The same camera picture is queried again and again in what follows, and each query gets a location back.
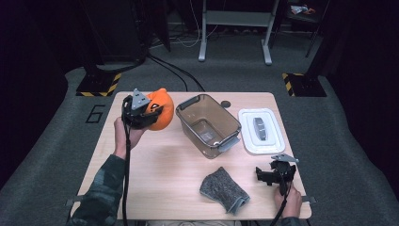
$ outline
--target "sleeve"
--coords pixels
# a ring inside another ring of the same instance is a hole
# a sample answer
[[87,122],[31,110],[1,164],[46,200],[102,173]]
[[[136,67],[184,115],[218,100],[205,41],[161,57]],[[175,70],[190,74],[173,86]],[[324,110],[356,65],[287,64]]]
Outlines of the sleeve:
[[107,226],[116,222],[123,194],[124,164],[123,159],[109,155],[67,226]]
[[289,217],[281,220],[281,226],[300,226],[299,218]]

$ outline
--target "table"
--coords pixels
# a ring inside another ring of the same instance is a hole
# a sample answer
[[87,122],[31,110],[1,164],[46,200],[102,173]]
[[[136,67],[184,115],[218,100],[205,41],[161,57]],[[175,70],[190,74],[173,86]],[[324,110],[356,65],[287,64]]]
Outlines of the table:
[[[279,123],[286,144],[285,153],[293,156],[281,121],[276,100],[267,92],[206,92],[218,102],[229,101],[227,108],[234,117],[242,108],[269,108]],[[119,92],[115,96],[104,129],[88,165],[78,195],[83,195],[93,181],[95,173],[114,151],[113,122],[120,116],[123,98],[132,92]],[[175,106],[200,94],[199,92],[169,92]],[[215,159],[208,159],[184,134],[180,119],[174,115],[170,125],[161,131],[147,131],[131,152],[130,187],[127,199],[127,218],[140,220],[240,220],[272,219],[277,214],[273,193],[278,185],[268,186],[257,180],[255,167],[271,170],[271,155],[251,155],[242,139]],[[200,195],[200,184],[208,174],[223,167],[242,187],[250,201],[238,214],[226,214],[218,202]],[[306,195],[299,171],[294,178],[295,187]],[[76,202],[72,213],[79,205]],[[311,208],[303,203],[300,218],[309,218]],[[122,218],[121,207],[119,218]]]
[[261,40],[264,63],[266,65],[271,65],[272,58],[270,56],[268,43],[270,40],[270,34],[272,32],[272,27],[275,21],[278,5],[279,5],[279,0],[275,0],[271,12],[222,11],[222,10],[207,10],[206,0],[203,0],[202,39],[199,49],[199,61],[205,61],[206,44],[207,44],[207,34],[206,34],[207,24],[261,26],[261,27],[267,27],[264,40]]

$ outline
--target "human arm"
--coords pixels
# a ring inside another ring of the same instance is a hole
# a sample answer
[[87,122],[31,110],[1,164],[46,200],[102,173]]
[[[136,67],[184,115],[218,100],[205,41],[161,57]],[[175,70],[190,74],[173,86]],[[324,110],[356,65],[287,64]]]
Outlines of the human arm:
[[[121,118],[114,122],[115,150],[108,156],[96,173],[84,195],[79,208],[73,213],[67,226],[113,225],[117,220],[120,198],[123,193],[124,165],[126,157],[126,135]],[[130,145],[133,149],[146,131],[130,130]]]
[[[290,187],[289,195],[287,196],[287,203],[282,211],[281,226],[299,226],[299,214],[302,206],[302,195],[296,190],[294,184],[288,185]],[[279,193],[279,188],[275,190],[275,204],[280,209],[284,196]]]

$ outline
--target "transparent bin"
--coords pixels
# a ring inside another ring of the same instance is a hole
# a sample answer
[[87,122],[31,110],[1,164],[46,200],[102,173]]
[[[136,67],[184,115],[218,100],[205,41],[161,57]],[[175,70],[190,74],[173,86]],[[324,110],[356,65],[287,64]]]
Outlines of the transparent bin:
[[207,94],[176,107],[184,133],[205,157],[213,159],[239,141],[240,122]]

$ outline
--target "white plastic lid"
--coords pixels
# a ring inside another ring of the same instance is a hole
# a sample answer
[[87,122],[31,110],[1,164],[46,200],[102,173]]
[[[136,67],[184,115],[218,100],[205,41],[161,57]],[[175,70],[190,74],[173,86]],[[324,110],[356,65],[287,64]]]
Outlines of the white plastic lid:
[[244,145],[250,153],[275,154],[285,150],[285,142],[272,110],[241,109],[238,119],[242,126]]

